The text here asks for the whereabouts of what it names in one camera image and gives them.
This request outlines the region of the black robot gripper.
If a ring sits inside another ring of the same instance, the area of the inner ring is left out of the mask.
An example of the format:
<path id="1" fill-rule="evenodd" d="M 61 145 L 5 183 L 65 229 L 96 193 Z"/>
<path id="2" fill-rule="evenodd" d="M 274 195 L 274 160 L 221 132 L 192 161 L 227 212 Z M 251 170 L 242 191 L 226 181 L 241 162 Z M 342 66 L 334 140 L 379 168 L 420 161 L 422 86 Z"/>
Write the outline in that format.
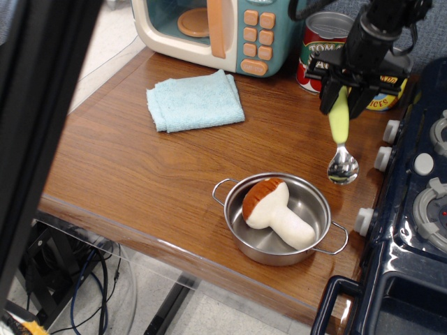
<path id="1" fill-rule="evenodd" d="M 408 78 L 403 57 L 394 43 L 407 26 L 399 13 L 360 13 L 343 47 L 311 53 L 305 76 L 320 80 L 320 111 L 327 115 L 343 85 L 348 95 L 349 119 L 356 119 L 377 94 L 397 95 Z"/>

